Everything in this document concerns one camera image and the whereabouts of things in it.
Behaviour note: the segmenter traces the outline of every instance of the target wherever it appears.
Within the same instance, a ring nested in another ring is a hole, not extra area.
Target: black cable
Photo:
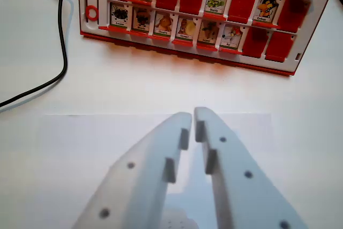
[[[33,88],[29,91],[26,91],[26,92],[19,94],[19,95],[15,96],[9,100],[6,100],[6,101],[0,103],[0,107],[6,106],[6,105],[18,100],[18,99],[21,99],[25,96],[28,96],[34,92],[39,91],[39,90],[42,90],[43,88],[57,82],[58,80],[61,80],[64,77],[64,75],[66,74],[66,71],[68,68],[68,59],[66,56],[64,37],[63,37],[63,31],[62,31],[62,3],[63,3],[63,0],[58,0],[58,32],[59,32],[59,39],[61,41],[62,55],[63,55],[63,69],[62,69],[62,71],[54,79],[36,87],[36,88]]]

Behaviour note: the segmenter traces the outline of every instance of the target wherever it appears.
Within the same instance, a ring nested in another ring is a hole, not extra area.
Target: red ring
[[[90,10],[94,10],[96,15],[95,17],[91,17]],[[89,5],[86,7],[86,17],[91,21],[97,21],[99,17],[99,10],[94,5]]]

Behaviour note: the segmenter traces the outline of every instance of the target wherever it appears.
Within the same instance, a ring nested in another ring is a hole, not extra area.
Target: guess who game board
[[[327,1],[79,0],[80,31],[147,50],[294,75]]]

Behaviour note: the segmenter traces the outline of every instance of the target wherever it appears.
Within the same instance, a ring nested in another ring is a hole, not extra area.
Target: white table surface
[[[62,69],[57,2],[0,0],[0,101]],[[288,156],[280,172],[293,182],[285,197],[305,221],[320,217],[310,228],[342,227],[343,7],[338,0],[329,0],[296,75],[289,78],[84,39],[78,0],[64,1],[64,31],[71,9],[65,78],[30,102],[0,109],[0,151],[9,153],[0,160],[8,171],[0,174],[0,184],[18,173],[15,152],[35,146],[44,114],[165,114],[196,106],[217,113],[271,113],[275,142]],[[25,186],[22,180],[18,189]],[[332,215],[321,217],[323,210]],[[0,220],[15,215],[0,200]]]

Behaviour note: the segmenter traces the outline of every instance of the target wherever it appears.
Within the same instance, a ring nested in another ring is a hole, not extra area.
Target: cartoon duck picture
[[[209,0],[207,1],[207,6],[209,8],[218,8],[220,6],[225,5],[225,2],[222,0]]]
[[[273,14],[273,8],[276,8],[279,4],[276,0],[263,0],[262,4],[257,7],[260,9],[260,17],[270,18]]]
[[[172,20],[170,18],[170,14],[165,14],[163,15],[163,18],[161,18],[159,23],[155,25],[155,27],[157,27],[161,31],[170,32],[172,31],[172,29],[170,28],[171,25],[172,25]]]
[[[146,26],[145,24],[149,20],[149,14],[146,9],[138,9],[136,13],[137,22],[140,26]]]

